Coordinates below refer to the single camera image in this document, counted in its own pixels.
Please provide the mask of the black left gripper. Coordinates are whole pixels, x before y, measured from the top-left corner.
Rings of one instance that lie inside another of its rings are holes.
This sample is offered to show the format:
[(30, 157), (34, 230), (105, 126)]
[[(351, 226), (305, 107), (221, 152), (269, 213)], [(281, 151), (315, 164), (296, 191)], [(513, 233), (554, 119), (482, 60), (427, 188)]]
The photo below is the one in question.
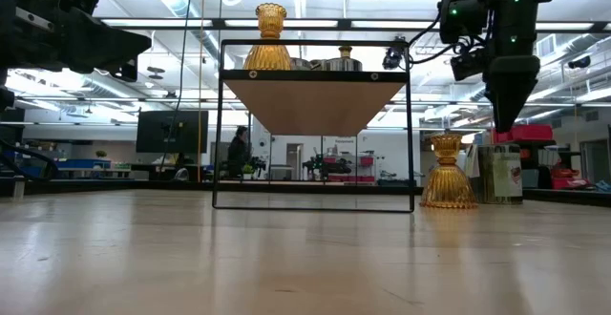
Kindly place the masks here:
[(0, 0), (0, 69), (61, 69), (61, 49), (71, 11), (71, 70), (109, 72), (137, 80), (138, 56), (151, 48), (145, 35), (107, 26), (92, 18), (98, 0)]

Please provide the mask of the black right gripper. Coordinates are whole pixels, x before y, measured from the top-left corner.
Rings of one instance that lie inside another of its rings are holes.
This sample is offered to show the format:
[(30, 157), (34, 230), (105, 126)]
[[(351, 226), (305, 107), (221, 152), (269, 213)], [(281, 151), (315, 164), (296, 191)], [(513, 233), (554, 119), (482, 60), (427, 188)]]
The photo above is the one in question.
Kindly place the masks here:
[(537, 38), (532, 18), (494, 16), (486, 41), (484, 82), (493, 105), (495, 129), (509, 132), (535, 83), (495, 84), (511, 78), (535, 78), (540, 68), (533, 55)]

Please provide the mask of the amber ribbed glass candle holder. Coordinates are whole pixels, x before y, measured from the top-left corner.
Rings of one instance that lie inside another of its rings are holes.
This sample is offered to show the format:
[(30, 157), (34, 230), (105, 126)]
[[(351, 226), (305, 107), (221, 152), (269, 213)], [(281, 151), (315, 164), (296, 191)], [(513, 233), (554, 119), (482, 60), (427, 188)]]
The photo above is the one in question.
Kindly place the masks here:
[(461, 135), (443, 134), (431, 137), (438, 165), (430, 173), (420, 205), (429, 208), (473, 209), (477, 200), (469, 179), (456, 162)]
[[(286, 9), (278, 4), (263, 3), (256, 8), (256, 15), (260, 38), (269, 41), (279, 40), (284, 29)], [(247, 70), (289, 71), (290, 55), (284, 45), (254, 45), (243, 67)]]

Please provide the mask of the red plastic crate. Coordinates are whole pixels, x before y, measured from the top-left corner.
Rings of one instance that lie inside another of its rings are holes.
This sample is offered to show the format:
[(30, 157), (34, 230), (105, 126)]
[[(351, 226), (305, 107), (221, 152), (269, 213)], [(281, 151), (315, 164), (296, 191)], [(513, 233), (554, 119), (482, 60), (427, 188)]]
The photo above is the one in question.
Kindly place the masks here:
[(554, 168), (551, 170), (552, 188), (555, 190), (575, 190), (583, 189), (590, 185), (590, 182), (580, 176), (579, 170), (568, 168)]

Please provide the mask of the black monitor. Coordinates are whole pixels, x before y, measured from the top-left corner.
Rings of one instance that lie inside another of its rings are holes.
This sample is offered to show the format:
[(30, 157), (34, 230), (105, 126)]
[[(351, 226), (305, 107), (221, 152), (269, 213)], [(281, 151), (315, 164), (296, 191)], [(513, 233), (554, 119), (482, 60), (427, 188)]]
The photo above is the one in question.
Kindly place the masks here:
[(150, 111), (139, 114), (138, 153), (205, 153), (207, 111)]

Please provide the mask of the person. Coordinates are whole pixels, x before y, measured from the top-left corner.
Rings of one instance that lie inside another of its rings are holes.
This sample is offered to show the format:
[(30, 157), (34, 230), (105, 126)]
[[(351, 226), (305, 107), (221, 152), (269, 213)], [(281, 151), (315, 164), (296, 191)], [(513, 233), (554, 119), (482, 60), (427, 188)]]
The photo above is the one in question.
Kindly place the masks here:
[(247, 139), (248, 129), (239, 126), (227, 151), (227, 170), (231, 179), (237, 179), (242, 175), (242, 169), (249, 159)]

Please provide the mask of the black overhead frame beam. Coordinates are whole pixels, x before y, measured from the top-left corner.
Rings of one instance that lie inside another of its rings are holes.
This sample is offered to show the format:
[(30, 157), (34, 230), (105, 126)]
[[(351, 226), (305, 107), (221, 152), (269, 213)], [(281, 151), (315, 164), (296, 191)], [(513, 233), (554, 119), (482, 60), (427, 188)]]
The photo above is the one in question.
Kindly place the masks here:
[[(257, 19), (220, 19), (220, 18), (102, 18), (114, 28), (125, 30), (178, 30), (204, 27), (212, 31), (256, 31)], [(422, 20), (383, 20), (383, 19), (306, 19), (289, 18), (284, 27), (292, 31), (329, 31), (329, 32), (420, 32), (429, 26)], [(536, 23), (537, 32), (550, 33), (611, 33), (611, 22), (554, 22)]]

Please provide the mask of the black aluminium table frame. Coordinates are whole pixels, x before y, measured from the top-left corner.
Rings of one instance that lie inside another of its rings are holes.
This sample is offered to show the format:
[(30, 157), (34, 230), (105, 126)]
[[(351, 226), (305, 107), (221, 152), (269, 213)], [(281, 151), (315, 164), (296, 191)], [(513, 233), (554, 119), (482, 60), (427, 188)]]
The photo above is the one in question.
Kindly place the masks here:
[[(213, 191), (211, 183), (150, 181), (129, 179), (59, 179), (51, 181), (25, 181), (27, 195), (61, 194), (76, 192), (102, 192), (131, 189), (162, 191)], [(368, 196), (420, 196), (421, 187), (378, 187), (378, 186), (332, 186), (330, 184), (307, 185), (268, 183), (222, 183), (220, 192), (287, 193), (287, 194), (327, 194), (327, 195), (368, 195)], [(566, 191), (527, 189), (523, 192), (526, 200), (539, 200), (575, 205), (611, 208), (611, 193), (589, 191)]]

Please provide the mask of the wooden shelf riser black frame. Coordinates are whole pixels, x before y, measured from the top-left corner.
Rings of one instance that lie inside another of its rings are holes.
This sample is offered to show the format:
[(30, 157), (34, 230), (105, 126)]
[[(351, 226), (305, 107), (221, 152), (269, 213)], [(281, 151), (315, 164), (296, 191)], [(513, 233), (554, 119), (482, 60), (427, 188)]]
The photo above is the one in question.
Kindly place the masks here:
[(405, 88), (408, 208), (415, 210), (411, 72), (291, 71), (243, 68), (227, 70), (228, 46), (351, 46), (396, 48), (406, 59), (405, 41), (224, 39), (220, 47), (215, 142), (221, 142), (223, 92), (228, 87), (272, 136), (357, 137), (369, 121)]

